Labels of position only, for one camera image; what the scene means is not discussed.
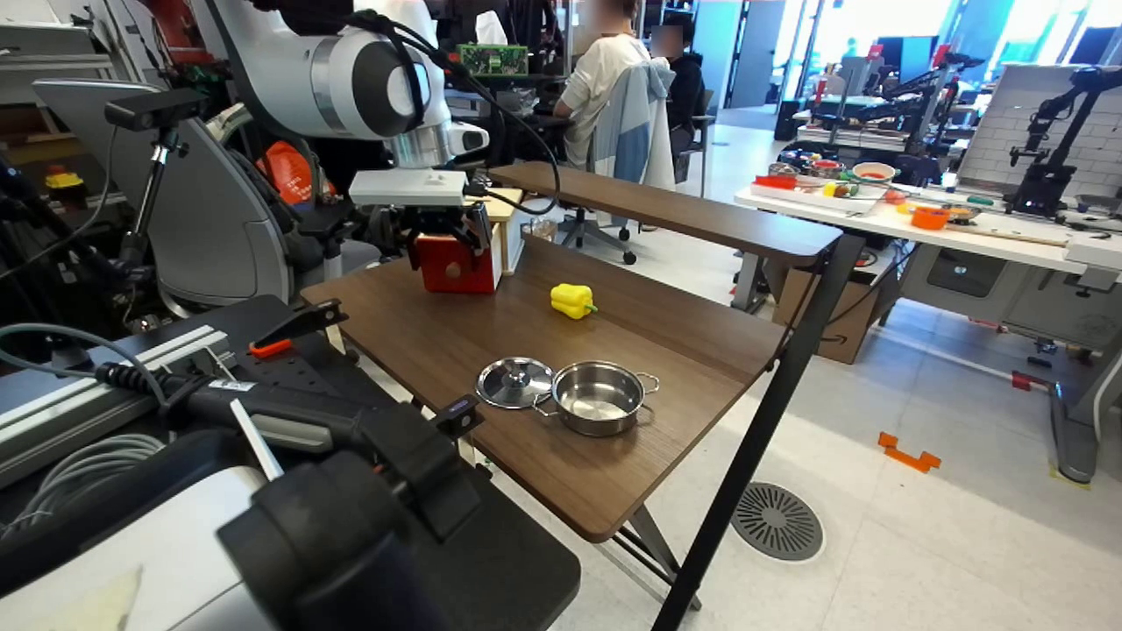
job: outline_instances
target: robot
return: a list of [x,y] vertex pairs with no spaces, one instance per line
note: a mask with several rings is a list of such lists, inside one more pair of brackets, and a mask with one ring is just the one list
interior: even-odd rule
[[[1122,72],[1075,72],[1070,78],[1070,93],[1046,100],[1039,104],[1039,111],[1027,123],[1027,142],[1025,149],[1008,151],[1008,165],[1018,165],[1020,158],[1032,158],[1018,194],[1008,196],[1008,210],[1025,210],[1025,215],[1055,215],[1063,206],[1063,190],[1071,182],[1075,170],[1065,165],[1085,116],[1092,111],[1092,103],[1103,93],[1122,88]],[[1070,127],[1063,132],[1063,142],[1055,144],[1055,151],[1046,149],[1050,123],[1063,116],[1070,116]]]
[[465,177],[433,170],[490,137],[452,123],[445,80],[461,66],[433,45],[425,0],[192,0],[192,18],[256,123],[280,137],[383,142],[392,170],[350,182],[363,242],[383,258],[405,254],[413,267],[420,232],[454,235],[483,258],[490,226],[480,204],[461,206]]
[[383,142],[395,170],[486,149],[486,130],[452,123],[452,62],[433,51],[425,0],[197,0],[199,13],[222,31],[211,45],[226,58],[237,100],[273,130]]

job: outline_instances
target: white robot part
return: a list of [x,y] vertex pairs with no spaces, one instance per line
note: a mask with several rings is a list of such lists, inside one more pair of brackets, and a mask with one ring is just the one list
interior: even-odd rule
[[[278,12],[250,0],[208,0],[242,96],[260,121],[300,137],[384,142],[395,165],[445,165],[486,149],[486,130],[452,123],[445,73],[384,34],[339,27],[295,34]],[[425,0],[363,0],[433,41]]]

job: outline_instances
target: floor drain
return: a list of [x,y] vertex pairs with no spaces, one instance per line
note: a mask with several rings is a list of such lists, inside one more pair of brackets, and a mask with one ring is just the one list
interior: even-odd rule
[[805,561],[821,552],[821,522],[805,501],[776,484],[749,484],[734,515],[737,534],[778,561]]

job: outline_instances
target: stainless steel pot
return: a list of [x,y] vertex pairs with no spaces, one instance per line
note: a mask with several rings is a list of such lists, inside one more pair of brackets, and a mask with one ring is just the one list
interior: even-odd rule
[[654,397],[654,379],[637,379],[612,361],[576,361],[552,372],[551,401],[543,414],[556,411],[559,426],[578,434],[624,434],[635,426],[649,426],[654,414],[644,397]]

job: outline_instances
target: white shirt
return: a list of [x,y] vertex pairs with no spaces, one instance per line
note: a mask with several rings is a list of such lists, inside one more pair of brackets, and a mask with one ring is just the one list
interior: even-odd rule
[[632,34],[596,38],[583,52],[583,59],[576,62],[576,72],[559,93],[559,103],[570,110],[570,123],[563,130],[563,158],[570,165],[589,162],[589,142],[593,142],[596,121],[606,104],[606,93],[618,86],[618,78],[627,66],[637,66],[644,59],[649,59],[644,45]]

